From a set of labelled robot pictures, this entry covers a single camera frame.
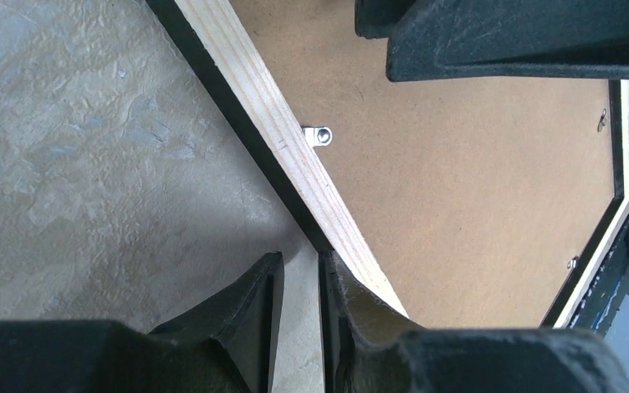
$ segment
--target screw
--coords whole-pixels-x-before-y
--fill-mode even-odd
[[[332,140],[332,131],[327,128],[321,128],[317,130],[317,140],[319,143],[325,144]]]
[[[597,124],[597,132],[600,133],[604,127],[606,127],[606,108],[601,111],[601,117],[599,118],[599,123]]]
[[[573,257],[571,260],[568,261],[568,270],[570,269],[575,269],[577,267],[577,261],[580,259],[579,256],[575,256]]]

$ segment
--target wood grain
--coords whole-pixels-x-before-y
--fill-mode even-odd
[[[355,277],[406,315],[351,213],[227,0],[175,0]]]

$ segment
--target black edge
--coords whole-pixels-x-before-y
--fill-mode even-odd
[[[317,251],[332,250],[332,245],[322,232],[322,228],[293,187],[177,4],[165,0],[147,0],[147,3],[312,246]]]
[[[322,327],[325,393],[335,393],[335,386],[341,385],[343,372],[337,373],[337,370],[346,369],[355,346],[332,257],[332,252],[319,253],[319,325]]]
[[[609,110],[611,111],[609,122],[611,124],[611,150],[613,162],[613,199],[597,224],[590,240],[587,242],[585,248],[582,250],[582,253],[579,255],[580,261],[589,262],[592,259],[597,246],[604,239],[606,229],[613,222],[613,217],[616,215],[618,208],[621,207],[625,196],[625,187],[623,182],[625,182],[626,179],[623,176],[623,130],[620,80],[609,80]],[[568,303],[568,299],[570,299],[577,283],[585,273],[587,265],[588,263],[580,263],[572,270],[568,278],[566,278],[565,283],[560,288],[560,291],[555,297],[554,302],[551,304],[546,316],[541,321],[541,326],[543,328],[552,328],[555,326],[555,323],[558,321],[558,317],[565,311],[565,305]]]

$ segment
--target black rubber piece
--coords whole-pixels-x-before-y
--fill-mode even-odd
[[[0,392],[271,391],[283,257],[151,333],[113,321],[0,322]]]
[[[389,37],[392,82],[629,79],[629,0],[359,0],[356,11],[359,35]]]
[[[327,393],[629,392],[618,359],[573,329],[427,330],[319,257]]]

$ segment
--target metal bracket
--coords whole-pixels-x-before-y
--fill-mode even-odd
[[[486,23],[498,17],[497,7],[516,7],[519,13]],[[536,14],[543,28],[534,27],[530,16]],[[629,15],[629,0],[355,0],[355,32],[389,38],[392,82],[477,76],[629,79],[628,56],[615,56],[629,52],[629,24],[621,15]]]
[[[333,139],[333,133],[329,127],[303,127],[302,132],[310,147],[327,146]]]

